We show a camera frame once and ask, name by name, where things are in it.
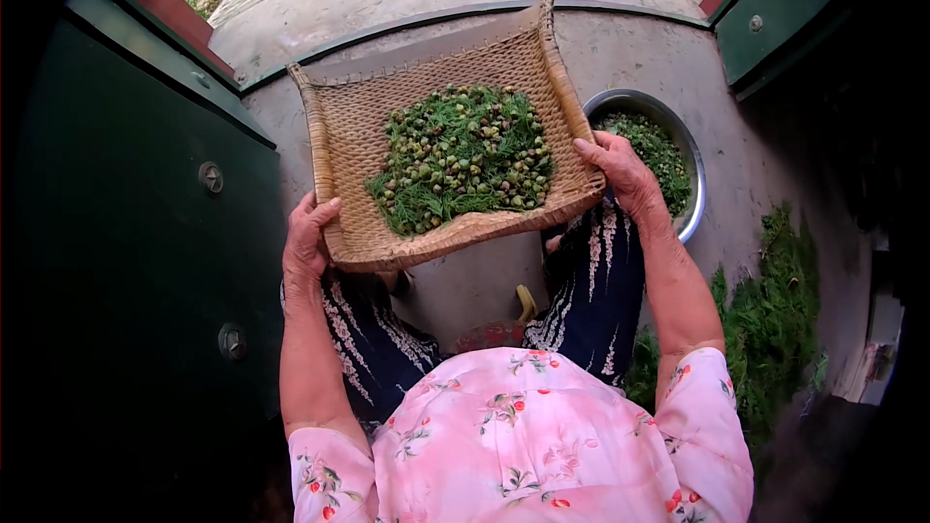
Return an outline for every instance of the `pile of green seeds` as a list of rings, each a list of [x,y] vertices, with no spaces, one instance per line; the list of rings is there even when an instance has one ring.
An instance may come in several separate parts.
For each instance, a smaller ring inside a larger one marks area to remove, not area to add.
[[[630,140],[636,154],[656,174],[671,217],[684,211],[691,198],[691,176],[684,167],[682,152],[665,128],[645,116],[615,113],[598,122],[594,129]]]
[[[389,113],[390,151],[367,180],[390,230],[425,233],[457,215],[542,206],[554,162],[536,108],[513,87],[449,83]]]

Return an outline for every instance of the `metal basin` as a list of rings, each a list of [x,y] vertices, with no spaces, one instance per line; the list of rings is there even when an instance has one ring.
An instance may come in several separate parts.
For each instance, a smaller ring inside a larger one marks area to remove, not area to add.
[[[684,122],[652,95],[633,89],[610,89],[595,95],[584,105],[584,113],[592,126],[608,114],[617,112],[642,114],[656,122],[668,130],[672,142],[682,151],[684,167],[691,174],[691,199],[684,211],[674,219],[672,226],[679,240],[687,242],[698,229],[707,195],[704,162],[700,159],[698,145]]]

